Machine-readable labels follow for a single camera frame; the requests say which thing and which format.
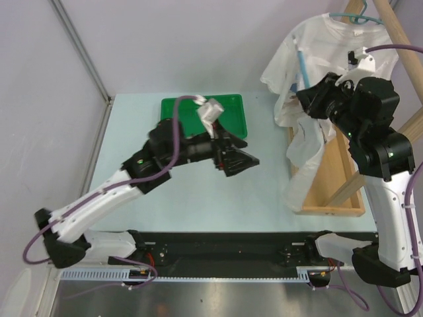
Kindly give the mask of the light blue hanger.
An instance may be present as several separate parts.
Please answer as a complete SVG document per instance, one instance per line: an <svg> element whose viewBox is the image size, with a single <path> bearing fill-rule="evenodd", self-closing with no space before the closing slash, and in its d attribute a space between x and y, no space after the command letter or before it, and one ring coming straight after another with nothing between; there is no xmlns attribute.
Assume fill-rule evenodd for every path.
<svg viewBox="0 0 423 317"><path fill-rule="evenodd" d="M295 49L297 52L297 59L299 62L299 73L297 75L298 80L296 84L293 84L291 86L291 89L293 92L297 92L299 90L299 76L301 76L301 78L303 79L304 88L309 88L311 86L308 72L307 72L307 65L306 65L304 53L297 44L295 45Z"/></svg>

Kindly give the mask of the white flower print t-shirt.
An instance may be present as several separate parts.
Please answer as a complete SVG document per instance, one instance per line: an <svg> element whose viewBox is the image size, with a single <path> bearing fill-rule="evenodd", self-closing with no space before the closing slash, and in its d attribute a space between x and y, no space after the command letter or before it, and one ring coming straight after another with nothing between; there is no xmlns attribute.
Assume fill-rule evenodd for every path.
<svg viewBox="0 0 423 317"><path fill-rule="evenodd" d="M297 172L282 190L282 200L294 213L298 213L322 163L325 145L336 132L328 120L315 120L303 111L291 86L296 84L297 56L289 37L284 39L260 81L270 92L277 94L274 121L280 127L290 127L295 133L286 156Z"/></svg>

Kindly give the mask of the teal hanger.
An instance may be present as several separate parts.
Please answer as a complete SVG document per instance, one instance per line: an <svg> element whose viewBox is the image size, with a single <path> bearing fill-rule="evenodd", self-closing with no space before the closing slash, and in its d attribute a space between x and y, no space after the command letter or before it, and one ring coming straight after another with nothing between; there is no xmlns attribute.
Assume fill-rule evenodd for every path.
<svg viewBox="0 0 423 317"><path fill-rule="evenodd" d="M349 1L343 13L329 13L330 17L343 18L344 23L350 23L355 25L364 25L368 22L374 22L376 24L383 24L383 21L378 18L366 16L367 1Z"/></svg>

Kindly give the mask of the white brush-stroke print t-shirt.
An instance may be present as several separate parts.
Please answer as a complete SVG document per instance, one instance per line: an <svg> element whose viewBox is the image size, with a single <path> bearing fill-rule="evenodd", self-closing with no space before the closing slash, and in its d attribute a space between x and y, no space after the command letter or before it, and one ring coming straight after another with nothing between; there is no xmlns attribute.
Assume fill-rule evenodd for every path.
<svg viewBox="0 0 423 317"><path fill-rule="evenodd" d="M348 70L348 52L372 48L392 41L386 28L379 25L357 26L334 20L328 14L309 18L291 32L289 37L303 51L310 85L317 84L328 72L343 75ZM299 76L299 89L304 89Z"/></svg>

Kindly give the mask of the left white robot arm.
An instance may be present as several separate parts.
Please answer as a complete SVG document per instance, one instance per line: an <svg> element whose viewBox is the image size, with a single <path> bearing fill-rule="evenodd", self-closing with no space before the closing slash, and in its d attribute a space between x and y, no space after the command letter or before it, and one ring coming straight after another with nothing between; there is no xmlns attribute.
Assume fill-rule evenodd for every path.
<svg viewBox="0 0 423 317"><path fill-rule="evenodd" d="M161 120L149 132L142 149L97 189L61 209L38 210L34 216L55 267L63 269L84 259L101 258L111 258L114 263L124 259L132 264L142 262L146 248L137 231L99 232L90 227L115 208L169 181L171 168L212 160L218 170L231 177L259 165L258 158L244 152L246 141L219 122L213 123L212 130L213 135L204 132L185 137L182 124L175 125L170 118Z"/></svg>

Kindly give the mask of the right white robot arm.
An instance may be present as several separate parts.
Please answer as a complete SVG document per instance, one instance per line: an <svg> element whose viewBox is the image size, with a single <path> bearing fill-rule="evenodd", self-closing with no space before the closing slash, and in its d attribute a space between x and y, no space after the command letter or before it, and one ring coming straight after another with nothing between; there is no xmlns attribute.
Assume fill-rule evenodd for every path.
<svg viewBox="0 0 423 317"><path fill-rule="evenodd" d="M400 96L391 81L365 77L337 83L327 73L315 86L296 93L304 112L328 119L349 141L349 153L364 178L364 189L377 227L378 240L367 242L321 231L310 239L305 258L313 265L327 258L352 264L362 281L396 288L410 283L422 253L418 230L410 230L407 191L415 169L411 142L390 125Z"/></svg>

